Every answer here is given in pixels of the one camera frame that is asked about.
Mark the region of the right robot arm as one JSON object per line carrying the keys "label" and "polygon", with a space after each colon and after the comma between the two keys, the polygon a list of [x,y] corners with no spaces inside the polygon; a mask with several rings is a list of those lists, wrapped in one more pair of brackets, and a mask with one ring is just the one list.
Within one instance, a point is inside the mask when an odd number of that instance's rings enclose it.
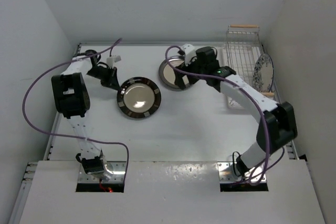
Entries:
{"label": "right robot arm", "polygon": [[261,94],[246,83],[229,66],[221,67],[213,47],[196,49],[191,44],[177,47],[184,61],[173,67],[175,85],[185,89],[183,80],[190,84],[204,80],[218,92],[227,95],[241,105],[259,124],[256,141],[236,159],[234,171],[243,176],[250,169],[261,164],[268,164],[270,156],[298,135],[293,106],[278,103]]}

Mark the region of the dark striped rim plate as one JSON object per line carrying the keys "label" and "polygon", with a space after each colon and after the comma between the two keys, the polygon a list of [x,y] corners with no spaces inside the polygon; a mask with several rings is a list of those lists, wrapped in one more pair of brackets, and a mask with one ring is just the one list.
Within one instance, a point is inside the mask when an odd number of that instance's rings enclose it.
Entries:
{"label": "dark striped rim plate", "polygon": [[117,105],[121,112],[133,119],[145,119],[153,115],[161,105],[161,90],[145,77],[126,80],[117,93]]}

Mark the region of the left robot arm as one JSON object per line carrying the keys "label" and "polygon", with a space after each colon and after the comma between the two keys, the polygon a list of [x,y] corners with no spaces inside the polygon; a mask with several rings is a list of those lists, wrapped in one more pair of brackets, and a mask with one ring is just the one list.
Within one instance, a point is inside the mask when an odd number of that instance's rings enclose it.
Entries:
{"label": "left robot arm", "polygon": [[88,140],[90,98],[82,72],[100,80],[102,86],[119,91],[115,64],[121,57],[110,55],[106,62],[100,62],[100,57],[92,49],[79,54],[64,72],[52,76],[51,84],[57,111],[68,120],[75,136],[79,137],[80,152],[76,160],[86,174],[107,180],[113,175],[113,166],[106,161],[102,148]]}

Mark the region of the blue floral white plate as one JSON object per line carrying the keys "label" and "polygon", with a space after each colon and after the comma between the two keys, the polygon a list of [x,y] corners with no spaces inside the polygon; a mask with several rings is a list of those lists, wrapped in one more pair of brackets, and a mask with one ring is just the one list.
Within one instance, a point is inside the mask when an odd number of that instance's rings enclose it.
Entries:
{"label": "blue floral white plate", "polygon": [[253,88],[259,92],[270,92],[274,80],[274,64],[268,54],[259,56],[253,72]]}

